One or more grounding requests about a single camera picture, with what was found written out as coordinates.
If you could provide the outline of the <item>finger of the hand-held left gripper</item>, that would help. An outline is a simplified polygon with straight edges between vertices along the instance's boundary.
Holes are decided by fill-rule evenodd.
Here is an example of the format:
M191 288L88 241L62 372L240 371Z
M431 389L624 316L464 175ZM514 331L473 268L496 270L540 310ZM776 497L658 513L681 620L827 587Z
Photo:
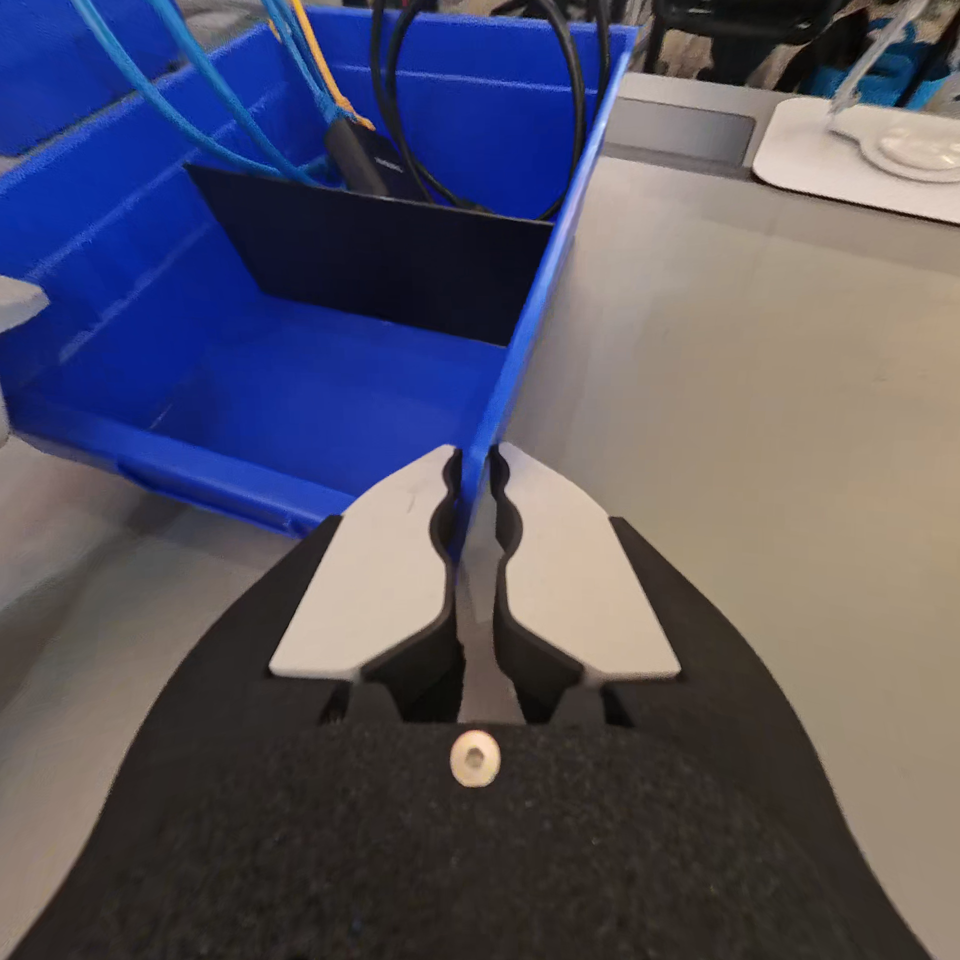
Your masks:
M2 275L1 334L21 327L50 305L48 295L37 284Z

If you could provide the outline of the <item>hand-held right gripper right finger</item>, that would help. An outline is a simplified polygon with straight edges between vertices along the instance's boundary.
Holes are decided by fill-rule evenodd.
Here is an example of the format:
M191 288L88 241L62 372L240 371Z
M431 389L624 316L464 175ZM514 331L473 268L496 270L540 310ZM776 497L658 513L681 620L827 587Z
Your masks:
M516 687L676 678L678 656L606 510L509 442L489 459L502 672Z

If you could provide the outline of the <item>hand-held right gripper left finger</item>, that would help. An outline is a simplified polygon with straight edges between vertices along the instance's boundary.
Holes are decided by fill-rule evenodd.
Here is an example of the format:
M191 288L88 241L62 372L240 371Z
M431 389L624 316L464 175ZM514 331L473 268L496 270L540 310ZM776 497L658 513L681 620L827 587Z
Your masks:
M271 656L272 676L359 679L438 618L447 567L430 524L458 453L440 445L350 504Z

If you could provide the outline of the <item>blue plastic bin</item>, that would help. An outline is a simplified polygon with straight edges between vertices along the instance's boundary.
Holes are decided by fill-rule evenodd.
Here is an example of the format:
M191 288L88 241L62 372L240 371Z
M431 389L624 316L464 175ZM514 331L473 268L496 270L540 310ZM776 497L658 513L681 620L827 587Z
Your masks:
M154 79L180 51L147 2L94 7L138 68ZM21 156L132 87L68 1L1 3L1 155Z
M420 15L395 71L414 153L482 213L549 223L507 346L264 294L186 172L203 155L140 97L2 175L2 276L49 306L2 334L13 435L294 538L442 445L469 517L568 258L637 29L570 28L590 126L542 20Z

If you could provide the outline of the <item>black ethernet adapter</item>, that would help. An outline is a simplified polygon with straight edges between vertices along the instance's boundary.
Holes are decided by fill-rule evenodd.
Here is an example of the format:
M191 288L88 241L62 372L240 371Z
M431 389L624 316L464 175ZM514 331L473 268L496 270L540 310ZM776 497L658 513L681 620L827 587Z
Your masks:
M389 137L338 117L323 144L346 188L364 196L421 202L425 195Z

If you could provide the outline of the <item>black bin divider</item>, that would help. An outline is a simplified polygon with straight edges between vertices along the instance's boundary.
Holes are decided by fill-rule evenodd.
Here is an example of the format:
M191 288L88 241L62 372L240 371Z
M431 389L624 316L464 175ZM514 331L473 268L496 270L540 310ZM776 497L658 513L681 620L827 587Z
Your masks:
M269 296L507 347L549 222L199 164L186 172Z

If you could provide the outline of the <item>clear acrylic stand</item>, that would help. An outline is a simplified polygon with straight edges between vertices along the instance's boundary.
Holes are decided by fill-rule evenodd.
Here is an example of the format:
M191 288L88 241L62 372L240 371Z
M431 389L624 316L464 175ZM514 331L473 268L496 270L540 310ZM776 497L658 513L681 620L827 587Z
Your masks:
M931 45L907 81L895 106L860 106L859 85L875 63L927 7L926 1L901 2L889 22L846 73L827 110L826 130L853 143L873 168L899 179L931 185L959 180L958 119L948 114L910 110L915 91L934 66L948 70L942 85L946 97L958 95L958 14Z

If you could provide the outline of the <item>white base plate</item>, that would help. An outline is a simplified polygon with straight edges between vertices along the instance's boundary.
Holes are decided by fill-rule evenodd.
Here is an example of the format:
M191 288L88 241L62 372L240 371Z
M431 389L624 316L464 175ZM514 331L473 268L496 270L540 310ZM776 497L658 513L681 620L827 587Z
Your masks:
M959 185L920 183L886 174L851 141L827 131L830 101L794 97L775 109L751 162L779 189L957 226Z

